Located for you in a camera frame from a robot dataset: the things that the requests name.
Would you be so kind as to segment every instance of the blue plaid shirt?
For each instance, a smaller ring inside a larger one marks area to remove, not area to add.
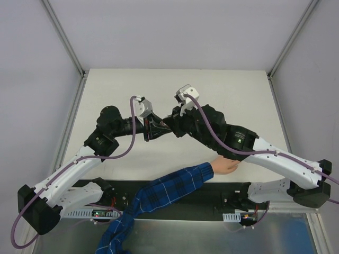
[[[203,163],[184,168],[150,182],[141,188],[123,215],[113,221],[102,235],[96,254],[131,254],[122,249],[122,242],[132,231],[134,218],[167,207],[199,189],[213,177],[211,164]]]

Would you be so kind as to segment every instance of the metal frame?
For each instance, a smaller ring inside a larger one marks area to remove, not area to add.
[[[65,50],[66,50],[67,54],[69,55],[70,59],[72,60],[75,68],[78,70],[78,72],[81,76],[84,76],[85,71],[84,71],[81,63],[79,62],[79,59],[76,56],[76,54],[75,54],[75,52],[72,48],[72,45],[70,44],[70,42],[67,38],[67,35],[66,35],[63,27],[61,26],[56,14],[55,14],[55,11],[52,8],[52,5],[50,4],[49,0],[40,0],[40,2],[42,4],[42,7],[44,8],[44,10],[46,11],[48,17],[50,18],[51,23],[54,26],[54,28],[55,28],[58,36],[59,36],[59,39],[62,42],[62,44],[64,45]]]
[[[318,254],[333,254],[320,213],[306,214],[313,241]]]
[[[286,128],[285,128],[285,124],[284,124],[284,118],[280,109],[280,105],[279,105],[279,101],[277,99],[277,96],[275,94],[274,91],[274,84],[272,82],[272,77],[274,76],[274,74],[276,73],[276,71],[279,69],[281,63],[283,62],[284,58],[288,55],[288,53],[290,52],[290,49],[292,48],[294,42],[296,41],[297,37],[299,36],[300,32],[302,31],[302,29],[305,27],[305,24],[307,23],[307,21],[310,19],[311,15],[314,13],[314,11],[316,10],[316,7],[318,6],[318,4],[320,3],[321,0],[311,0],[309,5],[307,6],[306,10],[304,11],[302,17],[300,18],[299,22],[297,23],[295,29],[293,30],[292,34],[289,36],[286,44],[284,45],[282,51],[280,52],[277,60],[275,61],[272,69],[269,71],[268,74],[268,80],[269,80],[269,84],[270,84],[270,88],[272,91],[272,96],[276,105],[276,110],[278,112],[278,116],[279,116],[279,120],[281,122],[281,126],[282,126],[282,131],[284,134],[284,138],[286,141],[286,144],[288,146],[288,150],[289,152],[292,152],[291,150],[291,145],[288,139],[288,135],[286,132]],[[67,119],[67,123],[65,126],[65,129],[63,131],[63,137],[60,143],[60,146],[58,148],[58,151],[56,152],[56,156],[53,160],[53,168],[52,168],[52,172],[55,171],[55,169],[59,168],[61,166],[61,163],[64,159],[65,156],[65,152],[66,152],[66,148],[67,148],[67,144],[69,141],[69,137],[73,128],[73,124],[75,121],[75,117],[76,117],[76,113],[77,113],[77,109],[79,107],[80,104],[80,100],[81,100],[81,96],[85,87],[85,83],[87,80],[87,74],[88,71],[85,71],[81,65],[81,63],[79,62],[79,59],[76,55],[76,53],[73,50],[72,45],[70,44],[67,35],[63,29],[63,27],[61,26],[57,15],[55,13],[55,11],[53,10],[49,0],[40,0],[42,7],[45,9],[47,15],[49,16],[52,25],[54,26],[56,33],[58,34],[62,44],[64,45],[65,50],[67,51],[70,59],[72,60],[75,68],[77,69],[77,71],[79,72],[80,76],[81,76],[81,80],[78,84],[78,89],[76,92],[76,95],[74,97],[73,103],[72,103],[72,107],[69,111],[68,114],[68,119]],[[316,249],[318,251],[318,253],[333,253],[332,249],[331,249],[331,245],[328,242],[328,238],[322,223],[322,218],[321,215],[319,214],[319,211],[317,209],[309,209],[306,207],[301,207],[293,202],[278,202],[278,203],[272,203],[270,205],[270,210],[269,212],[279,212],[279,213],[306,213],[307,214],[307,218],[308,218],[308,222],[309,222],[309,226],[310,226],[310,230],[314,239],[314,243],[316,245]],[[32,237],[34,237],[35,235],[35,231],[32,230],[32,228],[28,225],[28,223],[26,223],[27,226],[24,228],[24,232],[22,234],[22,241],[26,240],[26,239],[31,239]],[[34,244],[32,244],[29,248],[23,249],[23,250],[18,250],[17,253],[21,253],[21,254],[26,254],[26,253],[32,253],[34,249]]]
[[[269,71],[269,77],[272,78],[274,74],[276,73],[277,69],[280,67],[282,61],[284,58],[288,55],[290,52],[290,49],[292,48],[294,42],[296,41],[297,37],[299,36],[302,29],[305,27],[307,21],[310,19],[313,12],[316,10],[316,7],[320,3],[321,0],[311,0],[311,2],[308,4],[306,10],[302,14],[299,22],[297,23],[296,27],[294,28],[293,32],[291,33],[290,37],[288,38],[286,44],[282,48],[278,58],[276,59],[272,69]]]
[[[283,117],[283,115],[282,115],[282,111],[281,111],[281,107],[280,107],[280,104],[279,104],[279,101],[278,101],[278,97],[277,97],[277,95],[276,95],[276,93],[275,93],[275,91],[274,91],[273,80],[272,80],[272,78],[270,78],[269,76],[267,76],[267,78],[268,78],[268,80],[269,80],[270,89],[271,89],[271,92],[272,92],[272,96],[273,96],[275,108],[276,108],[276,111],[277,111],[277,113],[278,113],[278,117],[279,117],[281,129],[282,129],[282,133],[283,133],[284,138],[285,138],[287,150],[288,150],[290,153],[293,153],[293,152],[292,152],[292,148],[291,148],[291,143],[290,143],[290,140],[289,140],[288,135],[287,135],[287,130],[286,130],[286,126],[285,126],[285,121],[284,121],[284,117]]]
[[[71,134],[72,129],[73,129],[76,113],[78,112],[81,97],[82,97],[82,94],[83,94],[83,91],[84,91],[84,88],[85,88],[85,84],[86,84],[86,81],[87,81],[87,76],[88,76],[88,73],[86,72],[85,75],[80,79],[80,82],[78,84],[78,88],[77,88],[74,100],[72,102],[72,106],[71,106],[70,111],[68,113],[68,118],[67,118],[66,126],[65,126],[64,131],[63,131],[62,140],[61,140],[60,146],[58,148],[58,152],[56,153],[56,157],[53,161],[53,168],[52,168],[51,173],[55,172],[58,168],[60,168],[61,165],[62,165],[62,162],[64,160],[66,148],[67,148],[68,141],[69,141],[69,138],[70,138],[70,134]]]

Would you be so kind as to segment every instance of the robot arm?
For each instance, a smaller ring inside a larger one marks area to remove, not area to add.
[[[176,93],[175,98],[181,106],[175,107],[172,115],[163,121],[178,138],[188,134],[225,158],[257,164],[286,177],[269,183],[245,183],[243,192],[246,194],[241,193],[240,196],[255,203],[294,200],[313,208],[322,206],[329,199],[331,186],[325,183],[321,175],[315,174],[318,170],[329,175],[332,170],[329,161],[309,161],[283,151],[247,128],[227,124],[224,115],[213,107],[203,106],[211,128],[226,145],[221,146],[211,135],[199,110],[194,107],[191,98],[199,98],[196,89],[186,85]]]
[[[330,185],[320,175],[314,174],[314,170],[318,170],[329,175],[332,167],[329,161],[308,161],[282,151],[251,130],[227,124],[224,115],[213,107],[203,106],[216,138],[228,147],[225,149],[211,135],[203,116],[194,107],[194,101],[199,98],[197,90],[186,85],[175,98],[181,106],[175,107],[172,115],[164,119],[153,113],[151,103],[145,98],[136,101],[136,133],[143,133],[145,141],[170,132],[178,138],[188,134],[225,158],[254,163],[286,177],[269,183],[244,183],[236,197],[240,203],[243,200],[254,203],[294,200],[304,206],[320,207],[329,199]],[[27,185],[20,188],[19,212],[28,207],[23,217],[40,235],[53,229],[64,215],[75,208],[91,203],[105,204],[107,199],[111,200],[112,186],[101,178],[92,180],[83,188],[69,189],[89,170],[102,163],[103,157],[110,156],[117,149],[119,144],[115,138],[132,134],[132,120],[131,117],[123,119],[114,106],[104,108],[97,119],[96,129],[71,160],[33,188]],[[313,171],[296,160],[303,161]]]
[[[151,103],[145,98],[135,102],[136,133],[143,133],[145,141],[156,139],[171,130],[162,119],[153,113]],[[23,213],[23,217],[43,235],[52,230],[60,219],[78,207],[91,203],[105,205],[114,196],[112,186],[101,178],[86,186],[69,190],[81,177],[98,166],[119,146],[115,138],[132,134],[132,118],[123,119],[114,106],[105,107],[94,132],[78,152],[51,176],[30,188],[27,185],[18,191],[18,207],[21,212],[36,194],[39,197]]]

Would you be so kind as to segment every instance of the white bracket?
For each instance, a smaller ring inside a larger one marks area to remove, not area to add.
[[[141,101],[141,96],[137,96],[137,98],[135,98],[134,108],[136,111],[136,117],[142,125],[144,124],[144,118],[153,112],[152,103],[147,99]]]
[[[196,100],[199,99],[198,91],[191,85],[185,85],[184,87],[180,88],[175,93],[175,97],[178,99],[179,102],[181,102],[180,116],[185,114],[185,110],[191,110],[195,106],[192,100],[190,98],[185,97],[184,94],[189,94],[193,96]]]

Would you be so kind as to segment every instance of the purple cable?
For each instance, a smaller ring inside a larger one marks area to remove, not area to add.
[[[235,150],[229,146],[227,146],[226,144],[224,144],[219,138],[218,136],[215,134],[211,124],[209,123],[206,115],[205,115],[205,112],[203,111],[202,107],[200,106],[199,102],[191,95],[189,94],[184,94],[184,97],[187,97],[187,98],[190,98],[192,100],[192,102],[197,106],[205,124],[206,124],[206,127],[207,129],[209,130],[209,132],[211,133],[212,137],[218,142],[219,145],[221,145],[223,148],[227,149],[228,151],[230,152],[233,152],[235,154],[238,154],[238,155],[258,155],[258,154],[263,154],[263,153],[268,153],[268,154],[272,154],[274,155],[276,152],[275,151],[253,151],[253,152],[242,152],[242,151],[238,151],[238,150]],[[297,158],[293,157],[293,156],[290,156],[290,155],[287,155],[285,153],[282,153],[282,152],[279,152],[278,153],[279,156],[282,156],[282,157],[285,157],[287,159],[290,159],[302,166],[304,166],[305,168],[309,169],[309,170],[314,170],[313,167],[311,167],[310,165],[304,163],[303,161],[301,160],[298,160]],[[331,180],[333,181],[334,183],[338,184],[339,185],[339,181],[334,179],[333,177],[331,176],[328,176],[326,175],[325,173],[323,172],[320,172],[319,170],[315,170],[315,172],[319,175],[322,175],[323,177],[327,178],[328,180]]]
[[[77,162],[80,162],[82,160],[85,160],[85,159],[107,159],[107,160],[111,160],[111,159],[119,159],[123,156],[125,156],[126,154],[128,154],[130,152],[130,150],[132,149],[133,145],[134,145],[134,142],[135,142],[135,139],[136,139],[136,119],[135,119],[135,114],[134,114],[134,107],[133,107],[133,100],[136,98],[136,96],[132,96],[131,99],[130,99],[130,108],[131,108],[131,115],[132,115],[132,129],[133,129],[133,132],[132,132],[132,141],[131,141],[131,144],[129,146],[129,148],[123,152],[122,154],[120,155],[117,155],[117,156],[112,156],[112,157],[109,157],[109,156],[95,156],[95,155],[90,155],[90,156],[83,156],[83,157],[80,157],[79,159],[77,159],[76,161]],[[63,168],[62,170],[60,170],[52,179],[50,179],[47,183],[46,183],[46,187],[48,187],[49,185],[51,185],[60,175],[62,175],[67,169],[69,169],[71,166],[75,165],[74,162],[68,164],[65,168]],[[15,229],[16,229],[16,226],[20,220],[20,218],[23,216],[23,214],[26,212],[26,210],[28,209],[28,207],[41,195],[41,193],[43,193],[45,191],[45,189],[41,189],[39,190],[36,195],[27,203],[27,205],[25,205],[25,207],[21,210],[21,212],[18,214],[18,216],[16,217],[14,223],[13,223],[13,226],[12,226],[12,229],[11,229],[11,243],[13,245],[14,248],[16,249],[24,249],[26,247],[28,247],[29,245],[31,245],[32,243],[34,243],[34,241],[38,238],[38,234],[28,243],[20,246],[18,245],[16,242],[15,242]]]

